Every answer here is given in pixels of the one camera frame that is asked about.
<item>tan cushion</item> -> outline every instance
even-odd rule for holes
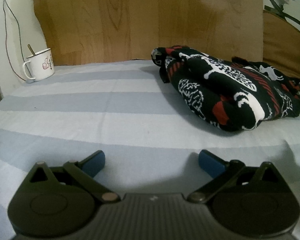
[[[263,61],[300,78],[300,31],[268,11],[263,11],[263,23]]]

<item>light blue striped sheet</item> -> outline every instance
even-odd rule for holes
[[[272,161],[300,202],[300,116],[227,133],[192,114],[151,61],[56,67],[0,102],[0,240],[13,236],[6,209],[37,161],[57,166],[101,149],[95,180],[120,195],[187,195],[211,180],[197,165],[203,148],[250,166]]]

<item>folded sweater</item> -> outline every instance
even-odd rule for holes
[[[267,63],[230,62],[187,46],[157,48],[151,56],[190,110],[223,130],[253,130],[263,120],[300,114],[300,79]]]

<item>circular disc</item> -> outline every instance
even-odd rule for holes
[[[292,192],[276,192],[276,184],[261,181],[218,193],[214,217],[229,230],[248,237],[273,237],[291,230],[300,215]]]
[[[57,193],[20,193],[8,216],[16,232],[32,237],[58,237],[83,227],[95,212],[92,196],[74,186],[60,185]]]

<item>ridged plastic surface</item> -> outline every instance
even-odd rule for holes
[[[220,224],[207,206],[184,200],[181,194],[127,194],[123,201],[101,206],[84,228],[46,240],[248,240]],[[290,234],[271,240],[293,240]],[[37,240],[16,236],[14,240]]]

